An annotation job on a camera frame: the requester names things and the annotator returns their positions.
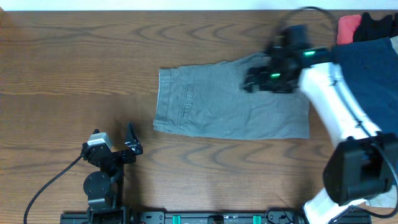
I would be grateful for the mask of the grey shorts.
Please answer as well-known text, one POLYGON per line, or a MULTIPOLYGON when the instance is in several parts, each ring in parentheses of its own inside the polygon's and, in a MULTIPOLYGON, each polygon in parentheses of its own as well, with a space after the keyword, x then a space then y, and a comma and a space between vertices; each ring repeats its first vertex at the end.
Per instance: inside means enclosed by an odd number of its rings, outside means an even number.
POLYGON ((268 62, 256 52, 235 61, 161 69, 154 130, 218 139, 309 138, 309 101, 302 93, 243 90, 248 70, 268 62))

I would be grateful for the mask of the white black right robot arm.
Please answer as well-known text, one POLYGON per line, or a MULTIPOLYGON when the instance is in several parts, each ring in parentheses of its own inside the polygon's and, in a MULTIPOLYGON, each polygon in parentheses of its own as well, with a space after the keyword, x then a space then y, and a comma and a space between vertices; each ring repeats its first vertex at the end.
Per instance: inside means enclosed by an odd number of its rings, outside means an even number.
POLYGON ((325 125, 334 153, 323 188, 290 223, 370 223, 362 203, 397 203, 397 137, 384 133, 349 90, 335 54, 326 48, 271 50, 268 64, 250 68, 248 92, 302 92, 325 125))

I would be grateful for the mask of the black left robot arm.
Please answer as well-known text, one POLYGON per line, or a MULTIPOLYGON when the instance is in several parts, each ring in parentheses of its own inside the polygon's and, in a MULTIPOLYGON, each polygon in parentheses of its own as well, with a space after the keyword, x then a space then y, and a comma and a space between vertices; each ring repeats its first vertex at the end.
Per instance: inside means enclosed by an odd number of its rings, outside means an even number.
POLYGON ((125 145, 126 150, 113 152, 108 134, 97 129, 82 145, 83 160, 99 168, 83 184, 92 210, 117 208, 121 205, 124 166, 136 162, 136 157, 143 154, 143 147, 134 133, 132 123, 127 126, 125 145))

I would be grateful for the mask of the red folded garment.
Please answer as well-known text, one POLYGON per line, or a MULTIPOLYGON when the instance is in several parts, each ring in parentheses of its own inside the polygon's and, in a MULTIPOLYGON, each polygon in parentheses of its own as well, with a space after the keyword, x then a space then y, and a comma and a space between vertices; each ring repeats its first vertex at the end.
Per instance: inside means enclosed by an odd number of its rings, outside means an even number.
POLYGON ((361 23, 361 18, 359 14, 339 18, 338 32, 336 35, 336 43, 338 45, 353 43, 353 36, 361 23))

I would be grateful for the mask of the navy blue garment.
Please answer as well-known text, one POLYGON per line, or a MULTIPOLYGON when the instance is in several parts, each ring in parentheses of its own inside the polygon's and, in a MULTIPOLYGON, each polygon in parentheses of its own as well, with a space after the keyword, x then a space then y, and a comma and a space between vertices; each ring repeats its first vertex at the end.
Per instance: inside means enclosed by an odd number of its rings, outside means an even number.
POLYGON ((397 52, 389 38, 333 48, 345 82, 369 119, 397 134, 397 52))

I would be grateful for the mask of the black folded garment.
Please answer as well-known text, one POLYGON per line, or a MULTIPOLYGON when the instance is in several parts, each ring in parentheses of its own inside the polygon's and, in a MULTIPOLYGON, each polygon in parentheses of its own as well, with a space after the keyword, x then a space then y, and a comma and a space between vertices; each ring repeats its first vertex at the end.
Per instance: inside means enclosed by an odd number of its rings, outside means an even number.
POLYGON ((381 20, 374 20, 370 13, 364 12, 361 22, 353 34, 353 42, 377 40, 397 36, 397 13, 389 14, 381 20))

